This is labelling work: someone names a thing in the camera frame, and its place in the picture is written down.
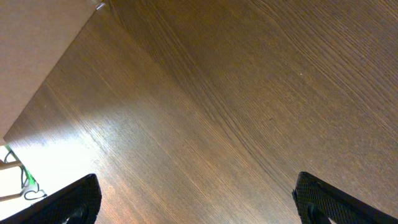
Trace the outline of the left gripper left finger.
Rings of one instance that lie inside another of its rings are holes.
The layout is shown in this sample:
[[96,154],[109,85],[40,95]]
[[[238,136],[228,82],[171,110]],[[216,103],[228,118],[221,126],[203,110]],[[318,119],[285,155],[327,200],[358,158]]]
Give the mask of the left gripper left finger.
[[101,199],[97,176],[88,174],[2,220],[1,224],[94,224]]

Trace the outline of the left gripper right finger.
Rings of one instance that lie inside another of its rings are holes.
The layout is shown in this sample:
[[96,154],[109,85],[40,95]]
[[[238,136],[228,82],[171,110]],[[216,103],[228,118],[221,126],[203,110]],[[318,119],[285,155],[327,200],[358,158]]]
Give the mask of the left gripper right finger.
[[300,172],[292,197],[302,223],[394,223],[397,219],[308,172]]

